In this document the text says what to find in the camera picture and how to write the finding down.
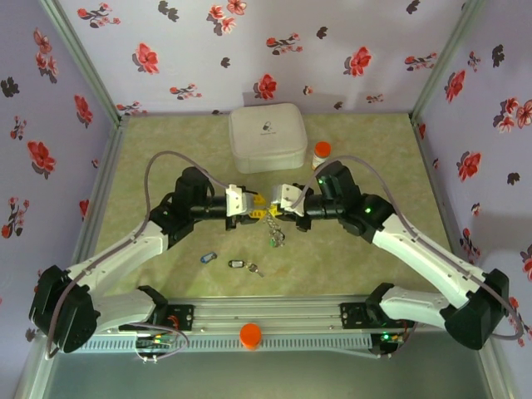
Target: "marbled surface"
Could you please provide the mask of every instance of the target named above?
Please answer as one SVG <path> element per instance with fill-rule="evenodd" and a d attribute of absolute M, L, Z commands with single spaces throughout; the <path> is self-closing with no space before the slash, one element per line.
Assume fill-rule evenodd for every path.
<path fill-rule="evenodd" d="M 304 183 L 312 171 L 313 145 L 332 144 L 332 155 L 357 155 L 373 165 L 389 184 L 403 213 L 421 231 L 448 248 L 416 138 L 407 114 L 311 115 L 303 117 L 308 134 L 307 161 L 302 168 L 242 175 L 234 167 L 226 116 L 147 116 L 131 118 L 121 149 L 97 251 L 135 228 L 145 211 L 142 178 L 150 157 L 175 150 L 198 161 L 225 183 L 246 185 L 269 200 L 274 185 Z M 385 196 L 370 173 L 346 161 L 363 192 Z M 173 156 L 159 158 L 150 173 L 150 194 L 158 203 L 174 189 L 188 165 Z M 224 231 L 223 221 L 201 222 L 170 251 L 125 276 L 112 290 L 124 293 L 149 284 L 167 298 L 240 295 L 319 295 L 370 293 L 379 283 L 433 290 L 419 274 L 394 256 L 351 236 L 337 221 L 313 223 L 307 233 L 280 222 L 286 245 L 268 244 L 265 222 Z M 202 264 L 210 251 L 216 260 Z M 265 277 L 231 269 L 230 259 L 254 262 Z"/>

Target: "key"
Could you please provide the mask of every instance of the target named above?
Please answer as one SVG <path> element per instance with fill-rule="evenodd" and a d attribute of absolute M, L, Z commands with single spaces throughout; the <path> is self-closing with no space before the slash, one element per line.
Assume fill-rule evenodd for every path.
<path fill-rule="evenodd" d="M 250 264 L 248 266 L 248 270 L 251 272 L 251 273 L 256 273 L 258 274 L 260 277 L 264 277 L 264 274 L 260 273 L 259 272 L 259 266 L 257 266 L 256 264 Z"/>

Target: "floral wallpaper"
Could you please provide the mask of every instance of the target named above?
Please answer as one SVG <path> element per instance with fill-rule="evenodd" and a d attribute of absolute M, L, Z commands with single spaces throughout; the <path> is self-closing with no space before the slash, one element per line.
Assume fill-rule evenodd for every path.
<path fill-rule="evenodd" d="M 527 0 L 486 2 L 418 126 L 441 206 L 456 221 L 464 259 L 510 277 L 510 302 L 525 325 L 502 342 L 520 391 L 532 390 L 532 69 Z M 511 334 L 517 321 L 504 320 Z"/>
<path fill-rule="evenodd" d="M 111 122 L 39 2 L 2 2 L 0 23 L 0 397 L 10 398 L 37 332 L 34 288 L 43 269 L 70 265 Z"/>
<path fill-rule="evenodd" d="M 119 113 L 219 115 L 411 111 L 465 0 L 58 2 Z"/>

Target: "small bottle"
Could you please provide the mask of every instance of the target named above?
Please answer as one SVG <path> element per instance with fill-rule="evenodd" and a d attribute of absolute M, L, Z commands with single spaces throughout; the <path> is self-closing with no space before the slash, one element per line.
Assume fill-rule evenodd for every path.
<path fill-rule="evenodd" d="M 326 141 L 320 141 L 314 147 L 313 170 L 316 170 L 331 155 L 331 145 Z"/>

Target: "white plastic bracket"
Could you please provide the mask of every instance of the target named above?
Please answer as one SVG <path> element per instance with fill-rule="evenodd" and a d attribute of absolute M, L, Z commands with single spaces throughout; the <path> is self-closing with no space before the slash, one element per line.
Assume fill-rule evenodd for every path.
<path fill-rule="evenodd" d="M 302 191 L 294 185 L 278 185 L 273 189 L 272 204 L 279 204 L 282 210 L 294 212 L 299 216 L 305 215 L 305 201 L 299 202 L 295 208 L 292 206 L 299 198 Z"/>
<path fill-rule="evenodd" d="M 229 185 L 225 189 L 225 198 L 227 200 L 227 215 L 235 216 L 237 214 L 247 214 L 251 212 L 249 196 L 237 185 Z"/>

